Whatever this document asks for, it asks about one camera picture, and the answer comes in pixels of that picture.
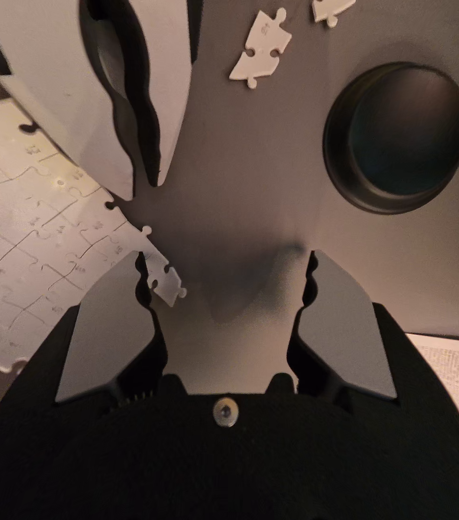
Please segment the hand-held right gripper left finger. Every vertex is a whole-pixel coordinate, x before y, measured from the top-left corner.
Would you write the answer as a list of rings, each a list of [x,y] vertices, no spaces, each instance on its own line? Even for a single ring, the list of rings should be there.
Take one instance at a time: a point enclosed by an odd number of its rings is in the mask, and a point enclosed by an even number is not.
[[[142,253],[132,252],[96,281],[77,314],[56,402],[108,391],[124,401],[155,391],[168,361],[150,307]]]

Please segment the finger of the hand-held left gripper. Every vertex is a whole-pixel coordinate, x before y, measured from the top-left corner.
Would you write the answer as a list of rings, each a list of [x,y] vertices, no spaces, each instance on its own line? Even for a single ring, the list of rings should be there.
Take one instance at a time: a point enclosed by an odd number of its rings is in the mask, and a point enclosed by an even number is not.
[[[168,174],[198,54],[203,1],[129,1],[142,71],[133,71],[130,102],[148,183]]]
[[[76,165],[118,198],[141,165],[126,50],[132,1],[0,1],[0,84]]]

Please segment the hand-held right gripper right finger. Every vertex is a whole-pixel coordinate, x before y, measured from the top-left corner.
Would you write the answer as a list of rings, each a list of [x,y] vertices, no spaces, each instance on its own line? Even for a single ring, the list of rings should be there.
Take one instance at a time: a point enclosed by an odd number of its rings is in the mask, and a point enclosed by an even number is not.
[[[369,295],[322,251],[310,254],[287,361],[301,394],[333,400],[351,388],[385,400],[397,397]]]

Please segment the assembled white puzzle section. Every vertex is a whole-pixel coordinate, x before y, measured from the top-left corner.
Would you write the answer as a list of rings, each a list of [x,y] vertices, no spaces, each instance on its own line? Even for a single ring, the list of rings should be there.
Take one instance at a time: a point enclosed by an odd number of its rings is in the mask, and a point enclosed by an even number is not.
[[[0,372],[28,361],[64,313],[151,242],[112,196],[0,100]]]

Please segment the scattered loose puzzle pieces group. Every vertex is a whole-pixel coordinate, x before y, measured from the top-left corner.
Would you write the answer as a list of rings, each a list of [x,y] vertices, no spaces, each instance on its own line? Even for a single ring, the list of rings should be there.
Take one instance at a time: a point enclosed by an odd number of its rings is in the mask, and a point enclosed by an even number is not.
[[[338,16],[350,9],[356,1],[311,1],[311,17],[316,24],[332,29]],[[256,89],[257,79],[271,76],[279,65],[279,57],[291,42],[292,34],[283,28],[287,10],[281,6],[271,17],[259,10],[249,30],[241,55],[228,75],[230,81],[246,82]]]

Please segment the black round ball stand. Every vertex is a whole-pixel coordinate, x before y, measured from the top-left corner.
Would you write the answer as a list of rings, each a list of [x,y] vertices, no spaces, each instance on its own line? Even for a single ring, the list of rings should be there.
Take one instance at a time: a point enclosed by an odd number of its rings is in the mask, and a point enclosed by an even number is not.
[[[322,151],[330,181],[351,205],[379,215],[415,211],[459,168],[459,85],[415,62],[371,68],[332,104]]]

